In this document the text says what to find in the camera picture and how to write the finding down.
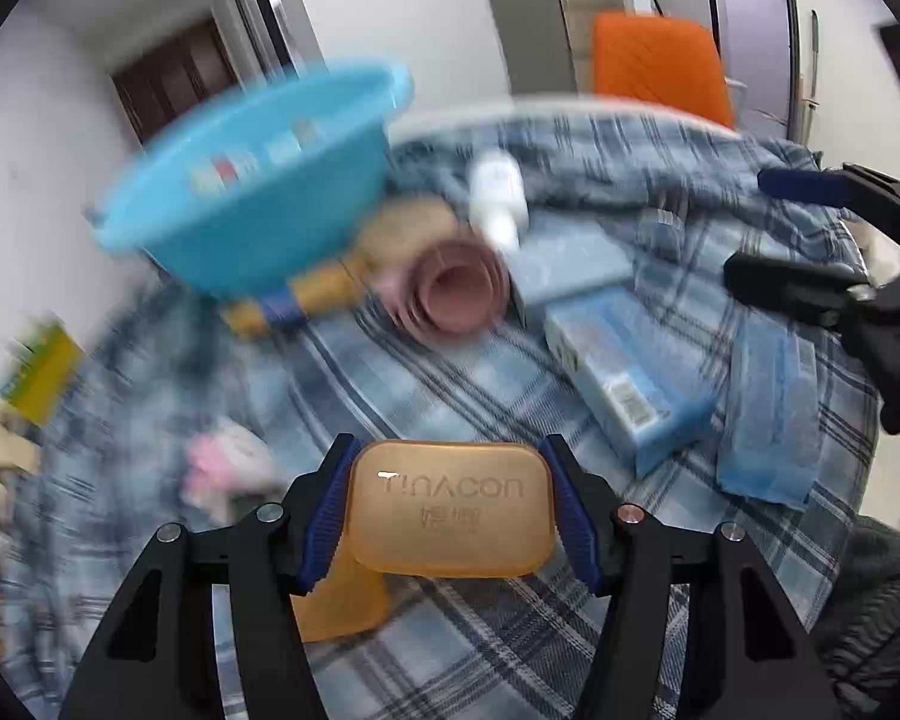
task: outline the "gray fabric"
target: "gray fabric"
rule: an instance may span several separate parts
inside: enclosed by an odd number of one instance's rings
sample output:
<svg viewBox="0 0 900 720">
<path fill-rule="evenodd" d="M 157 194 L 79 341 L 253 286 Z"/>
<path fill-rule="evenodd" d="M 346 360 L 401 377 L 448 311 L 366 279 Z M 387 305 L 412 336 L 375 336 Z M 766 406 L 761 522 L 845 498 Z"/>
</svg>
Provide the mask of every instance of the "gray fabric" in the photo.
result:
<svg viewBox="0 0 900 720">
<path fill-rule="evenodd" d="M 858 517 L 811 637 L 845 717 L 867 717 L 900 678 L 898 531 Z"/>
</svg>

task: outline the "blue plastic tub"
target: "blue plastic tub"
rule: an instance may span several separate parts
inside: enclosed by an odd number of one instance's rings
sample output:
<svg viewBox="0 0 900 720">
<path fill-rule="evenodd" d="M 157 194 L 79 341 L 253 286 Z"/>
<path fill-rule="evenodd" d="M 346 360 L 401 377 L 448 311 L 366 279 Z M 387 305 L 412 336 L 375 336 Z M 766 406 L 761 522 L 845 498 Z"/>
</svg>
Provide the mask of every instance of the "blue plastic tub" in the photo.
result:
<svg viewBox="0 0 900 720">
<path fill-rule="evenodd" d="M 270 289 L 347 247 L 383 191 L 384 121 L 412 96 L 408 71 L 386 65 L 222 95 L 134 161 L 101 206 L 97 241 L 146 250 L 218 298 Z M 208 189 L 199 176 L 220 158 L 245 170 Z"/>
</svg>

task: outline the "white bottle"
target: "white bottle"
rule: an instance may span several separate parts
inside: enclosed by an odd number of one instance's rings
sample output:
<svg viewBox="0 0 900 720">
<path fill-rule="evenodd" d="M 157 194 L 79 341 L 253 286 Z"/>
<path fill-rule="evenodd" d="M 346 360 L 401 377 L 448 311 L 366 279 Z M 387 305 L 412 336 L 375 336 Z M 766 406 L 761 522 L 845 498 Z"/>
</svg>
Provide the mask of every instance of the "white bottle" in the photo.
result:
<svg viewBox="0 0 900 720">
<path fill-rule="evenodd" d="M 519 249 L 530 223 L 523 175 L 506 151 L 486 151 L 470 165 L 470 224 L 501 254 Z"/>
</svg>

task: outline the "barcode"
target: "barcode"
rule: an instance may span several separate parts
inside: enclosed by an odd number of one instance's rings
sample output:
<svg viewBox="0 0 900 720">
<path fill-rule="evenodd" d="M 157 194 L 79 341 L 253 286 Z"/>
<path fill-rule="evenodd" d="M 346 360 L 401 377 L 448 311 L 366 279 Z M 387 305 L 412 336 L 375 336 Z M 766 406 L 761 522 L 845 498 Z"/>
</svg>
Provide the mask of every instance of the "barcode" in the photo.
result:
<svg viewBox="0 0 900 720">
<path fill-rule="evenodd" d="M 797 357 L 800 362 L 800 375 L 816 378 L 817 354 L 814 351 L 813 343 L 804 341 L 803 338 L 797 338 Z"/>
<path fill-rule="evenodd" d="M 629 376 L 607 384 L 605 390 L 617 413 L 631 423 L 631 427 L 639 429 L 656 421 L 656 410 L 636 389 Z"/>
</svg>

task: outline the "blue label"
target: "blue label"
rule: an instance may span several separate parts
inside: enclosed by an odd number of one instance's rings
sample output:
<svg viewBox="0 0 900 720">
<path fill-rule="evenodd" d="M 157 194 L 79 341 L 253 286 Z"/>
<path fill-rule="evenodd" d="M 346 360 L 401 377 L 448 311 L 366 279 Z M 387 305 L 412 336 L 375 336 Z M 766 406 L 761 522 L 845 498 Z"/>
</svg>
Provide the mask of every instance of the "blue label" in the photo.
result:
<svg viewBox="0 0 900 720">
<path fill-rule="evenodd" d="M 288 287 L 261 295 L 257 302 L 267 324 L 292 324 L 307 319 L 307 314 L 296 302 L 296 295 Z"/>
</svg>

